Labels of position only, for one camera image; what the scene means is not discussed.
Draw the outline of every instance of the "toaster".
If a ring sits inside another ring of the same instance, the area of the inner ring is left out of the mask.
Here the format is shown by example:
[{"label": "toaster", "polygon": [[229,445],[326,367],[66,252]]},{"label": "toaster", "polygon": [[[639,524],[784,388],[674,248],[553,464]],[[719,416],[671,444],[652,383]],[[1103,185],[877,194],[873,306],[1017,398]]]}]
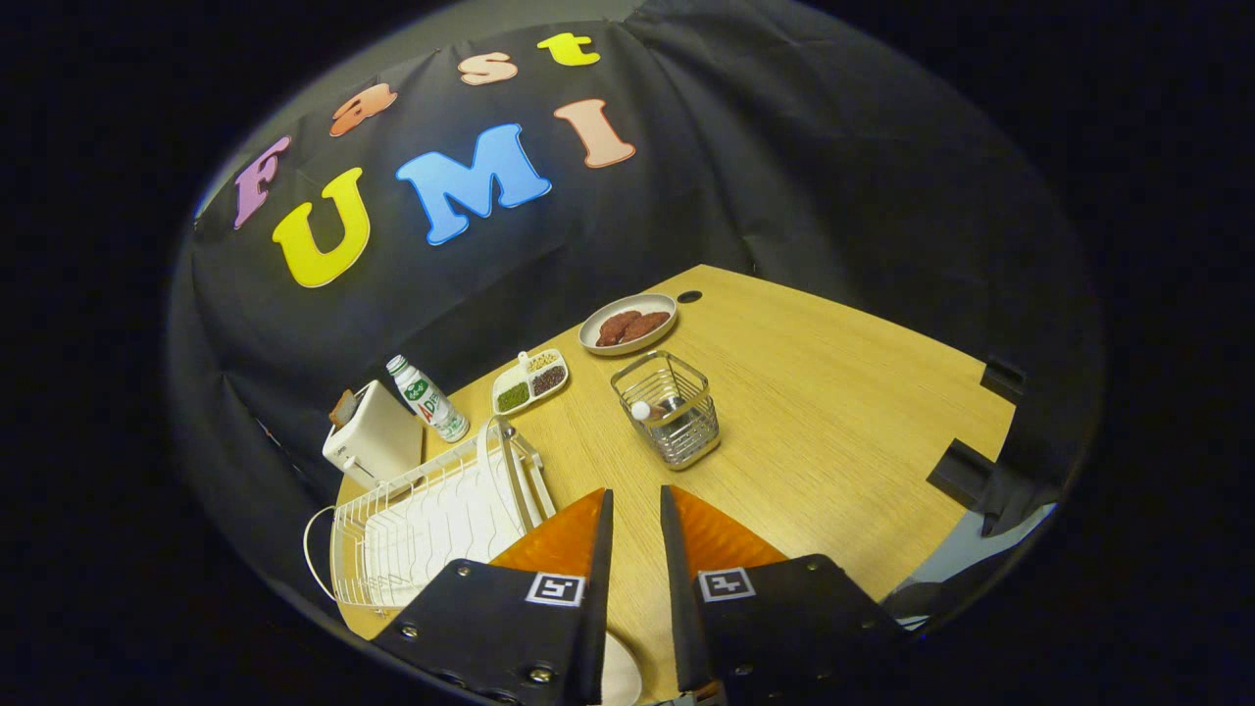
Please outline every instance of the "toaster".
[{"label": "toaster", "polygon": [[370,490],[423,464],[423,423],[370,381],[355,394],[358,410],[323,443],[323,456]]}]

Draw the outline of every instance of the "light wood tabletop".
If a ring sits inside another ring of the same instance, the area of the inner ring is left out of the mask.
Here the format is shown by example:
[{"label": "light wood tabletop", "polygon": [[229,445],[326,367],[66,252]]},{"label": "light wood tabletop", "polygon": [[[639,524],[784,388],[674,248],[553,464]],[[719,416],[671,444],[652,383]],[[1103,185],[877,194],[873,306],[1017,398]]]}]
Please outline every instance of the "light wood tabletop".
[{"label": "light wood tabletop", "polygon": [[[644,702],[678,693],[660,487],[693,493],[788,557],[827,554],[880,601],[965,512],[925,480],[950,441],[996,459],[1015,411],[980,386],[980,361],[827,298],[707,265],[646,291],[690,290],[703,296],[679,305],[653,347],[710,380],[723,436],[714,453],[668,470],[610,386],[646,350],[592,356],[579,326],[530,351],[561,350],[569,385],[511,418],[540,451],[560,510],[597,488],[615,492],[607,627],[640,665]],[[493,380],[516,364],[449,396],[472,429],[492,415]],[[428,430],[424,460],[449,448]],[[338,503],[361,493],[345,479]],[[368,640],[392,618],[341,613]]]}]

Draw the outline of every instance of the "letter m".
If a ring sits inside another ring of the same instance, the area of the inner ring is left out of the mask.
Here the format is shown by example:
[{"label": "letter m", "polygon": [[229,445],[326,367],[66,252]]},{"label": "letter m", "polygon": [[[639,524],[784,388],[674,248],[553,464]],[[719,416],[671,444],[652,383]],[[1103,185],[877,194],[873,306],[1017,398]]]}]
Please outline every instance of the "letter m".
[{"label": "letter m", "polygon": [[498,202],[506,208],[526,203],[548,193],[552,184],[541,178],[527,161],[518,143],[522,128],[507,123],[479,133],[474,143],[471,167],[441,154],[428,152],[414,157],[397,169],[397,178],[408,179],[432,221],[427,241],[439,245],[461,233],[471,218],[453,211],[457,201],[474,214],[487,218],[492,213],[492,182],[501,186]]}]

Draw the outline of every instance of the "white dish drying rack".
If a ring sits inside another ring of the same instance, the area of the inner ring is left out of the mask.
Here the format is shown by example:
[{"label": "white dish drying rack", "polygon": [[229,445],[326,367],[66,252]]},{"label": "white dish drying rack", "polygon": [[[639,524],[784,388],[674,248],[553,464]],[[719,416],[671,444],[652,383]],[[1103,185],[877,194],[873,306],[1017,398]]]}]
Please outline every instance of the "white dish drying rack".
[{"label": "white dish drying rack", "polygon": [[374,490],[335,507],[331,589],[338,603],[404,608],[453,559],[491,562],[555,513],[540,454],[505,418]]}]

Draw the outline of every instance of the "metal wire basket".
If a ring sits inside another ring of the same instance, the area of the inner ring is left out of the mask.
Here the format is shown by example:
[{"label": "metal wire basket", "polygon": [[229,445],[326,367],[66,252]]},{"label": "metal wire basket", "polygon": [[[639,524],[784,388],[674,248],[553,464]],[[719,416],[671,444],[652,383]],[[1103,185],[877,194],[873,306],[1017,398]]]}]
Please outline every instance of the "metal wire basket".
[{"label": "metal wire basket", "polygon": [[[719,445],[719,419],[710,381],[665,350],[651,350],[610,379],[619,404],[636,433],[673,472],[686,469]],[[631,408],[645,403],[664,413],[638,421]]]},{"label": "metal wire basket", "polygon": [[551,518],[542,470],[536,449],[493,418],[458,446],[335,508],[331,591],[312,563],[310,573],[341,604],[403,608],[451,561],[491,562]]}]

